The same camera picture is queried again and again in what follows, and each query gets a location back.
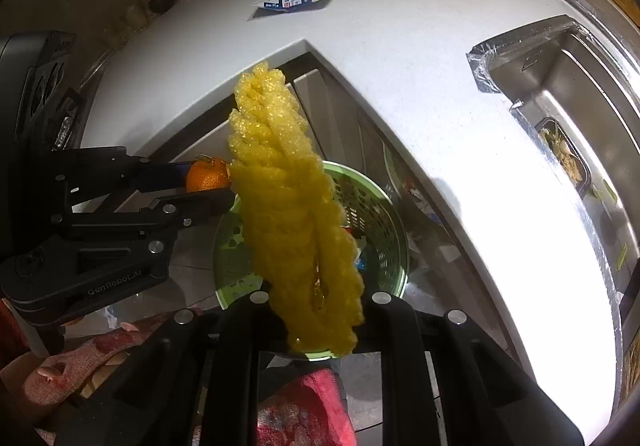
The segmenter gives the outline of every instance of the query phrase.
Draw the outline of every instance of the sink basin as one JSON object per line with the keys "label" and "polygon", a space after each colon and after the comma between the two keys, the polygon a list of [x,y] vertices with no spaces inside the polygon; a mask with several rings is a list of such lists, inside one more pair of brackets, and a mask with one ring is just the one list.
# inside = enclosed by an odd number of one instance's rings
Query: sink basin
{"label": "sink basin", "polygon": [[[590,176],[580,190],[598,236],[595,246],[604,251],[615,290],[624,293],[639,256],[640,101],[622,69],[567,16],[496,36],[475,46],[468,58],[478,87],[511,100],[513,115],[551,161],[535,129],[545,118],[553,118],[576,149]],[[612,309],[618,311],[615,300]],[[640,318],[632,320],[623,329],[625,349],[640,325]]]}

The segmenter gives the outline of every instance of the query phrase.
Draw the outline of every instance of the metal bolt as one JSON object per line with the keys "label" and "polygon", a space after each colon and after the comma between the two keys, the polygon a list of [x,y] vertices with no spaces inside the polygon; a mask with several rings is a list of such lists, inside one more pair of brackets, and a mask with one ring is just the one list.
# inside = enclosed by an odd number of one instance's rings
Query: metal bolt
{"label": "metal bolt", "polygon": [[189,309],[180,309],[174,314],[174,321],[180,325],[189,323],[191,320],[193,320],[193,312],[189,311]]}
{"label": "metal bolt", "polygon": [[256,304],[268,302],[269,293],[266,293],[264,291],[254,291],[249,295],[249,300]]}
{"label": "metal bolt", "polygon": [[149,251],[152,253],[162,253],[164,251],[164,244],[160,241],[149,242]]}
{"label": "metal bolt", "polygon": [[384,305],[385,303],[389,303],[391,301],[391,295],[389,293],[385,293],[384,291],[378,291],[377,293],[373,293],[373,295],[371,295],[371,299],[378,305]]}
{"label": "metal bolt", "polygon": [[462,325],[466,321],[466,314],[459,309],[453,309],[447,313],[447,318],[456,325]]}

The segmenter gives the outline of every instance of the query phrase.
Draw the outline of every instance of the green plastic basket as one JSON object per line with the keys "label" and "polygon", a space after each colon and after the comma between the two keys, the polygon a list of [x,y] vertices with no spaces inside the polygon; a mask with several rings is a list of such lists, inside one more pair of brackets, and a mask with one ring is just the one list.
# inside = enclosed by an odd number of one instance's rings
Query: green plastic basket
{"label": "green plastic basket", "polygon": [[[388,196],[368,177],[348,166],[324,161],[324,171],[334,180],[334,198],[344,207],[347,225],[362,231],[371,245],[367,267],[361,272],[366,293],[386,291],[402,296],[409,252],[400,217]],[[240,200],[236,197],[214,239],[213,275],[223,309],[262,286],[262,278],[252,271],[251,249],[244,243],[239,209]]]}

